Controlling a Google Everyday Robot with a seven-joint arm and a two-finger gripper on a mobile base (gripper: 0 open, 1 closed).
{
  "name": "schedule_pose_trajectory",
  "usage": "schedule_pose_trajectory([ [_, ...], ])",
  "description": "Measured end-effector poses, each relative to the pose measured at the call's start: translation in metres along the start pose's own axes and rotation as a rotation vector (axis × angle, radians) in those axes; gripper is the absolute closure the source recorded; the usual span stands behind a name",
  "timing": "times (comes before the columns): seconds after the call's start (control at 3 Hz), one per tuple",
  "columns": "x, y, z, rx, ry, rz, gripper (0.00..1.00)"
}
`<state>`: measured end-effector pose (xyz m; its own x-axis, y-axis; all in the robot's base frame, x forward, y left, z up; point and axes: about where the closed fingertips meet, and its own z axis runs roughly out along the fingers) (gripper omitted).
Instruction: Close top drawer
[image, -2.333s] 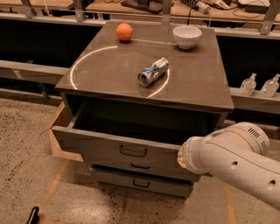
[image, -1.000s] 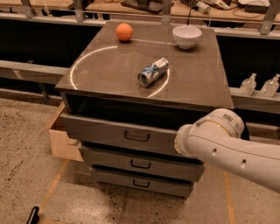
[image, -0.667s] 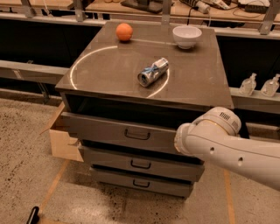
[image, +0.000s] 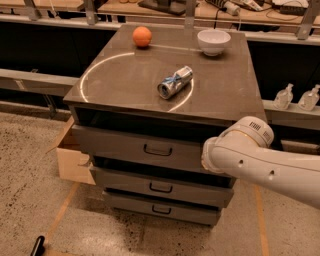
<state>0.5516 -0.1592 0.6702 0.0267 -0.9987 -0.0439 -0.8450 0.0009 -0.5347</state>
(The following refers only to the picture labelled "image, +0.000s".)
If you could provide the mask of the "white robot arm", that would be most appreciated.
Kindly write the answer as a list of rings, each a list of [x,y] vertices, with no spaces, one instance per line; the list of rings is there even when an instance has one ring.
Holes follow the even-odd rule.
[[[276,151],[271,127],[247,116],[205,141],[203,167],[320,208],[320,156]]]

